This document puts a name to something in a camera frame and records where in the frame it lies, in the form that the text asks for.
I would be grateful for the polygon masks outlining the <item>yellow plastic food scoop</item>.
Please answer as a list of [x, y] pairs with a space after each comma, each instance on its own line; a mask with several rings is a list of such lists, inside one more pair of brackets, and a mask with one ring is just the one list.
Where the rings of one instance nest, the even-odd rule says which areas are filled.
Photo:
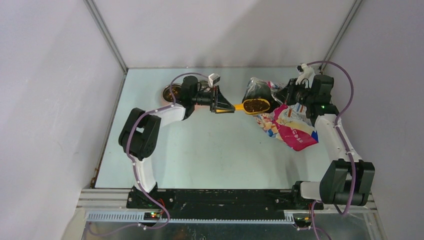
[[270, 108], [269, 101], [263, 98], [246, 99], [242, 103], [234, 105], [234, 111], [242, 111], [247, 115], [265, 113]]

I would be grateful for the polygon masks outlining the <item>colourful cat food bag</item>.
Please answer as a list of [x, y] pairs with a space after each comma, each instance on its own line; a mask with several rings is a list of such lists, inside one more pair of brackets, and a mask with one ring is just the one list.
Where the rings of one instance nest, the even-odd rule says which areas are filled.
[[284, 142], [295, 151], [317, 144], [318, 132], [306, 118], [307, 108], [299, 103], [285, 104], [286, 95], [287, 87], [282, 83], [252, 77], [242, 100], [258, 98], [270, 103], [266, 112], [252, 116], [269, 137]]

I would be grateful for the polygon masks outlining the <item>pink double pet feeder base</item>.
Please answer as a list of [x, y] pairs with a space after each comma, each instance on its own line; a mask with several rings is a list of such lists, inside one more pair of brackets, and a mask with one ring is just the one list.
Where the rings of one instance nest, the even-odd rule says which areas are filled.
[[207, 109], [210, 110], [212, 101], [210, 99], [191, 99], [190, 100], [190, 109], [191, 110], [197, 110], [197, 109]]

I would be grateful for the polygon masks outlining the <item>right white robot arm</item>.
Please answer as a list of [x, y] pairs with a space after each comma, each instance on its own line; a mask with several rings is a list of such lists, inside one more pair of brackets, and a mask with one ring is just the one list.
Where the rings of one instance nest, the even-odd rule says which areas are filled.
[[344, 131], [341, 113], [331, 102], [334, 79], [327, 75], [315, 75], [312, 86], [297, 84], [289, 80], [285, 103], [306, 107], [306, 118], [318, 134], [318, 141], [324, 144], [331, 161], [319, 182], [298, 181], [298, 191], [291, 194], [291, 204], [304, 209], [311, 200], [329, 205], [365, 206], [375, 176], [371, 162], [363, 161], [355, 151]]

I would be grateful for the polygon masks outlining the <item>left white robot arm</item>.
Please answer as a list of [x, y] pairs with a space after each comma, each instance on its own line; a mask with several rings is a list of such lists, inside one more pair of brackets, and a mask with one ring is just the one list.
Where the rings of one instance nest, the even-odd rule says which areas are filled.
[[145, 208], [153, 208], [158, 202], [158, 194], [152, 191], [157, 185], [150, 159], [159, 136], [160, 128], [186, 120], [196, 106], [207, 106], [212, 113], [234, 113], [236, 107], [221, 93], [218, 82], [220, 75], [212, 73], [205, 84], [198, 80], [200, 73], [183, 73], [182, 83], [173, 90], [171, 82], [163, 93], [170, 96], [169, 104], [144, 111], [133, 108], [119, 135], [118, 143], [131, 160], [135, 187], [141, 191], [138, 201]]

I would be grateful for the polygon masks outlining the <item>brown kibble pet food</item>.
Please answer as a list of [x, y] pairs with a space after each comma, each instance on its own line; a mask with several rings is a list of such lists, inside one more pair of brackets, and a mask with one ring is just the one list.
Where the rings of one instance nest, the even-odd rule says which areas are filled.
[[262, 113], [270, 108], [270, 103], [266, 99], [247, 99], [243, 102], [243, 108], [247, 113]]

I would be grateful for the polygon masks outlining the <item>left steel bowl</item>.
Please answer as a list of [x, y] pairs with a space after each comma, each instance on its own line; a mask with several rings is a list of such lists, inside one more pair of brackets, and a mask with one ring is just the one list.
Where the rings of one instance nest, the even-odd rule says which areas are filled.
[[172, 84], [171, 87], [167, 85], [162, 90], [161, 98], [167, 103], [172, 103], [174, 100], [177, 102], [181, 96], [181, 88], [179, 83]]

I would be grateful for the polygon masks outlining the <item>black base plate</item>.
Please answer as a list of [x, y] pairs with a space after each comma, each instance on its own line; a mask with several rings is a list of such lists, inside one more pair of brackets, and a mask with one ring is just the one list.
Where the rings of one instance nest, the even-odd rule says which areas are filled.
[[149, 196], [133, 187], [128, 209], [159, 209], [162, 204], [175, 217], [277, 217], [285, 211], [309, 212], [313, 201], [297, 190], [280, 189], [154, 189]]

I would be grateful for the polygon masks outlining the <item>aluminium corner post right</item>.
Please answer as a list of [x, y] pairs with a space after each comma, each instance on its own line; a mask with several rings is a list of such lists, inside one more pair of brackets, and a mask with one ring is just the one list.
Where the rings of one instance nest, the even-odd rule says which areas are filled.
[[364, 0], [354, 0], [352, 6], [350, 7], [347, 15], [345, 16], [340, 28], [338, 29], [329, 49], [327, 50], [323, 60], [330, 61], [332, 56], [336, 52], [339, 44], [341, 43], [344, 35], [346, 34], [348, 28], [350, 27], [352, 21], [360, 10]]

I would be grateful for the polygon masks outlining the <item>aluminium corner post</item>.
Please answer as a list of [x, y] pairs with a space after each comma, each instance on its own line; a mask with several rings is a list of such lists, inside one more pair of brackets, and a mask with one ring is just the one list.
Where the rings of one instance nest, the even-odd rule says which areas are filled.
[[345, 16], [340, 28], [338, 29], [329, 49], [327, 50], [323, 60], [330, 61], [332, 56], [336, 52], [339, 44], [341, 43], [344, 35], [346, 34], [348, 28], [350, 27], [352, 21], [360, 10], [364, 0], [354, 0], [352, 6], [350, 7], [347, 15]]
[[90, 15], [92, 16], [100, 34], [103, 36], [107, 46], [109, 47], [113, 57], [118, 63], [122, 72], [126, 75], [128, 73], [129, 67], [125, 63], [125, 60], [121, 54], [121, 51], [118, 48], [116, 41], [114, 40], [107, 23], [105, 22], [96, 2], [94, 0], [83, 0], [86, 5]]

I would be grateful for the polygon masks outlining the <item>aluminium corner post left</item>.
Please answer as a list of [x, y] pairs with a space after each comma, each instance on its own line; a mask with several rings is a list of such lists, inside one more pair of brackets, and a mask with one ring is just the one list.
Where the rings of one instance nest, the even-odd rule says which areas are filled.
[[86, 5], [90, 15], [92, 16], [100, 34], [103, 36], [107, 46], [109, 47], [113, 57], [118, 63], [122, 72], [126, 75], [128, 73], [129, 67], [125, 63], [125, 60], [121, 54], [121, 51], [118, 48], [116, 41], [114, 40], [107, 23], [105, 22], [96, 2], [94, 0], [83, 0]]

